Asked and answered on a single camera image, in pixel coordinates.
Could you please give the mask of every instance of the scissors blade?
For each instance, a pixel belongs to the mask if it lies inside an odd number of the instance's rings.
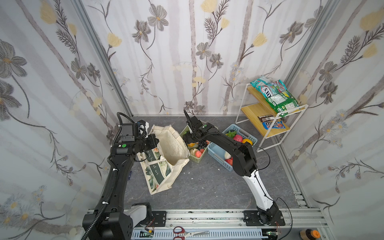
[[[209,234],[209,231],[190,232],[188,235],[189,235],[189,236],[199,236],[199,235],[205,235],[205,234]]]

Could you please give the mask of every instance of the teal snack bag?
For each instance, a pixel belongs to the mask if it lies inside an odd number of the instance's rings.
[[[267,98],[266,101],[271,106],[271,108],[273,108],[278,113],[283,112],[285,110],[292,109],[292,108],[296,108],[299,106],[296,99],[288,91],[278,93],[270,98]],[[280,116],[284,117],[289,113],[290,112],[283,113]]]
[[[268,83],[270,83],[271,81],[269,81],[266,77],[264,76],[261,76],[259,77],[258,79],[254,80],[253,82],[251,82],[251,85],[254,87],[254,88],[257,88],[258,86],[263,86],[263,85],[266,85]]]
[[[279,80],[273,83],[268,83],[264,86],[257,86],[256,89],[262,93],[265,98],[270,98],[278,93],[282,93],[287,90],[284,83]]]

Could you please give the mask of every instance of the black mounting plate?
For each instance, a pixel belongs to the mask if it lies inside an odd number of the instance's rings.
[[[247,227],[264,226],[264,224],[261,224],[259,222],[259,217],[257,215],[258,211],[246,210],[243,213],[244,213],[244,221],[245,221],[245,224],[247,225]],[[278,211],[277,215],[275,217],[275,221],[280,226],[285,226],[285,221],[284,221],[284,218],[282,218],[282,216],[283,216],[283,214],[281,213],[281,211]],[[273,223],[271,223],[270,226],[277,226],[277,225],[275,222],[273,222]]]
[[[152,215],[155,218],[153,221],[154,227],[165,227],[167,220],[167,212],[166,211],[152,211]]]

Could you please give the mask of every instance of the blue plastic basket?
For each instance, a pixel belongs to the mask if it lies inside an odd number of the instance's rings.
[[[254,145],[257,142],[257,138],[247,133],[246,131],[238,127],[236,124],[231,124],[229,127],[227,127],[227,129],[225,129],[225,131],[223,131],[223,133],[227,134],[230,130],[231,131],[235,130],[237,132],[236,134],[239,134],[243,138],[248,138],[249,140],[252,141]],[[224,154],[225,154],[224,149],[217,146],[213,142],[208,144],[207,149],[208,149],[208,154],[211,155],[214,159],[216,159],[216,161],[218,161],[221,165],[223,165],[223,167],[225,167],[230,172],[233,170],[233,167],[229,165],[229,163],[227,163],[224,159]]]

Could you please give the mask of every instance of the plastic basket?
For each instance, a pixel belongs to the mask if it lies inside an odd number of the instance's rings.
[[[188,126],[188,125],[187,125],[187,126],[184,128],[184,130],[180,133],[180,136],[181,136],[181,137],[184,136],[185,131],[189,131],[189,126]],[[199,162],[201,161],[201,159],[203,158],[205,152],[207,151],[207,148],[208,148],[208,146],[207,146],[206,148],[204,148],[204,152],[203,152],[203,154],[201,154],[201,157],[196,157],[196,156],[193,156],[193,155],[189,155],[188,158],[189,158],[190,160],[192,160],[192,161],[195,161],[195,162],[199,163]]]
[[[229,127],[227,127],[227,129],[225,129],[225,131],[223,131],[223,133],[227,134],[230,130],[231,131],[235,130],[237,132],[236,134],[239,134],[243,138],[248,138],[249,140],[252,141],[254,145],[257,142],[257,138],[247,133],[246,131],[238,127],[236,124],[231,124]],[[224,149],[217,146],[213,142],[208,144],[207,148],[208,148],[208,154],[211,155],[214,159],[216,159],[216,161],[218,161],[221,165],[223,165],[223,167],[225,167],[230,172],[233,170],[233,167],[229,163],[227,163],[224,159],[224,154],[225,154]]]

